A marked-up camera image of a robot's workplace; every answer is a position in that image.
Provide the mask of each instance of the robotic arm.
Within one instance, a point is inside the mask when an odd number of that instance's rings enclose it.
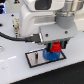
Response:
[[[83,2],[83,0],[24,0],[19,21],[20,35],[23,38],[12,38],[2,33],[0,36],[13,41],[46,44],[46,53],[58,53],[62,48],[65,49],[68,40],[77,34],[74,18],[76,11],[83,8]]]

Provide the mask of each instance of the white surface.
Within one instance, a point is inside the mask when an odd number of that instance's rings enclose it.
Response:
[[[20,3],[14,4],[15,0],[6,0],[5,7],[7,13],[16,13],[20,12],[20,9],[23,5],[23,0],[19,0]]]
[[[0,27],[1,32],[14,36],[12,27],[12,19],[14,17],[11,17],[11,14],[0,15],[0,23],[3,23],[3,27]],[[35,68],[29,68],[25,53],[43,48],[43,45],[13,42],[0,38],[0,46],[4,48],[4,51],[0,52],[0,84],[16,82],[84,61],[84,32],[79,32],[75,38],[69,41],[67,49],[63,50],[67,59]]]
[[[24,0],[29,10],[31,11],[43,11],[35,9],[36,0]],[[64,6],[65,0],[52,0],[52,4],[49,10],[59,10]]]
[[[22,37],[28,37],[32,34],[39,33],[39,26],[54,24],[55,22],[37,23],[36,18],[53,17],[53,11],[48,12],[30,12],[26,5],[23,5],[20,11],[20,34]]]

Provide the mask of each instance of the red object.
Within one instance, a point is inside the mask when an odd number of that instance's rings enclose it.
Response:
[[[62,49],[62,47],[61,47],[60,42],[54,42],[50,51],[52,53],[57,53],[57,52],[60,52],[61,49]]]

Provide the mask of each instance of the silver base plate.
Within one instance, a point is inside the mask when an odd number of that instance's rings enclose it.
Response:
[[[33,68],[33,67],[41,66],[41,65],[48,64],[51,62],[56,62],[56,61],[66,59],[66,56],[61,51],[61,55],[60,55],[60,58],[58,60],[49,61],[43,57],[43,49],[42,49],[42,50],[32,51],[32,52],[26,53],[26,58],[28,60],[28,64],[29,64],[30,68]]]

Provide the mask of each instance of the metal plate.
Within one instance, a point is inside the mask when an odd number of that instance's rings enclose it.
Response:
[[[73,23],[73,26],[69,29],[63,29],[57,24],[52,24],[40,26],[40,32],[43,43],[51,43],[74,37],[77,34],[77,27],[75,23]]]
[[[32,52],[26,53],[26,57],[27,57],[28,64],[29,64],[30,68],[66,59],[65,55],[61,51],[61,55],[58,60],[56,60],[56,61],[46,60],[43,57],[43,50],[32,51]]]

